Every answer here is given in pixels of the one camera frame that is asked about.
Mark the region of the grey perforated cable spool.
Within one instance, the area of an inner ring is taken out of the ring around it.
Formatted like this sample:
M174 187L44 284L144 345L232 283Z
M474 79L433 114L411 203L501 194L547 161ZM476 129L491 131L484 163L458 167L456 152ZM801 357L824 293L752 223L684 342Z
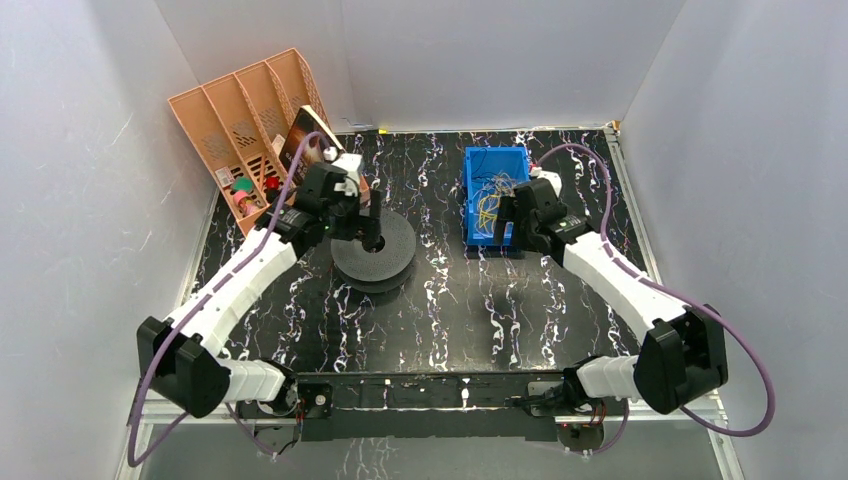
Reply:
M412 274L416 235L410 222L392 210L380 218L381 243L376 251L366 250L359 240L332 240L333 265L354 290L383 294L399 288Z

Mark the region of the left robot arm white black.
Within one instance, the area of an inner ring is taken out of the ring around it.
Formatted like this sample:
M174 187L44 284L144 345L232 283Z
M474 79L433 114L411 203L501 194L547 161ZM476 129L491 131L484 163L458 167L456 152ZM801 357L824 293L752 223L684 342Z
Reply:
M149 317L136 334L141 382L195 418L222 403L257 401L275 416L299 400L296 374L270 359L222 359L230 333L263 292L325 239L375 244L380 207L360 206L362 158L345 153L311 165L294 202L267 210L212 279L166 319Z

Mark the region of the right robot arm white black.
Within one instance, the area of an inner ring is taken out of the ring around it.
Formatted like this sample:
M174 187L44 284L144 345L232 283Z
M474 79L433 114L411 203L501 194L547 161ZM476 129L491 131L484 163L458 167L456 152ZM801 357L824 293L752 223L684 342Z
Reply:
M499 201L494 239L554 259L591 287L640 336L632 356L591 356L563 371L560 385L517 401L526 409L550 406L590 413L603 398L645 401L671 413L729 379L724 330L712 311L658 292L615 253L581 215L569 213L547 179L518 185Z

